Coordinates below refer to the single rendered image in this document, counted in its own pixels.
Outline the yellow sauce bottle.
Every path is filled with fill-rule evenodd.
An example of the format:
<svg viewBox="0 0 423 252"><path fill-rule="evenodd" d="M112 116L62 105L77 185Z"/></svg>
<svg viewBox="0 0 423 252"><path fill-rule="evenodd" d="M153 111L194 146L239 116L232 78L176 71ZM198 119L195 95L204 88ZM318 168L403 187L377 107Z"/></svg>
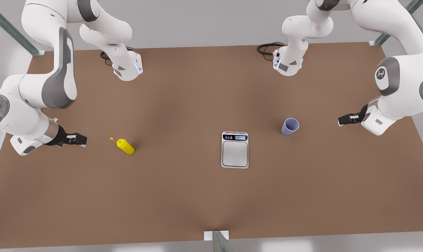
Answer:
<svg viewBox="0 0 423 252"><path fill-rule="evenodd" d="M115 141L113 138L110 138L113 142L117 144L117 147L125 152L127 155L132 155L135 152L135 149L132 145L130 145L129 142L127 142L125 139L118 139Z"/></svg>

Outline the lavender cup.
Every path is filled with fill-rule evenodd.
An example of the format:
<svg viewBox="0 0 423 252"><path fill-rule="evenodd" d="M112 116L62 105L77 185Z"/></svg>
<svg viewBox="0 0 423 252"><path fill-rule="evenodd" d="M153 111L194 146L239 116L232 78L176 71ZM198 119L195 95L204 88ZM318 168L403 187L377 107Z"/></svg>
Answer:
<svg viewBox="0 0 423 252"><path fill-rule="evenodd" d="M282 125L281 133L284 136L291 135L299 129L299 126L300 126L300 124L299 124L297 119L288 118L284 121L284 123Z"/></svg>

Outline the silver kitchen scale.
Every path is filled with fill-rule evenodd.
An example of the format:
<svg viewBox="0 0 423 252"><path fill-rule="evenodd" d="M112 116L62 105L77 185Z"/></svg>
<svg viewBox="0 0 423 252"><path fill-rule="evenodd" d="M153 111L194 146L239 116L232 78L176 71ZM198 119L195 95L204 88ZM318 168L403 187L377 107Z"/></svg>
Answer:
<svg viewBox="0 0 423 252"><path fill-rule="evenodd" d="M246 169L249 166L248 134L224 131L221 134L221 166Z"/></svg>

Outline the silver frame post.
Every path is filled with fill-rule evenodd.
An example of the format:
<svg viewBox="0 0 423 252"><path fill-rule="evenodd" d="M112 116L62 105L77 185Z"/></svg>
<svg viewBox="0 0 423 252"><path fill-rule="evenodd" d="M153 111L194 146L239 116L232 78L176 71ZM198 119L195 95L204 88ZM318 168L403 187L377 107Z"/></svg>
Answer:
<svg viewBox="0 0 423 252"><path fill-rule="evenodd" d="M0 13L0 27L32 56L45 55L44 50L38 50L2 13Z"/></svg>
<svg viewBox="0 0 423 252"><path fill-rule="evenodd" d="M204 240L212 241L213 252L236 252L229 242L229 231L204 231Z"/></svg>
<svg viewBox="0 0 423 252"><path fill-rule="evenodd" d="M403 7L400 3L392 3L391 0L384 1L384 4L373 7L373 14L379 14L378 27L367 25L368 29L381 32L374 41L369 41L370 46L382 46L389 37L395 37L397 40L405 38L404 30L418 29L416 21L412 14L423 4L423 0L411 0L407 6Z"/></svg>

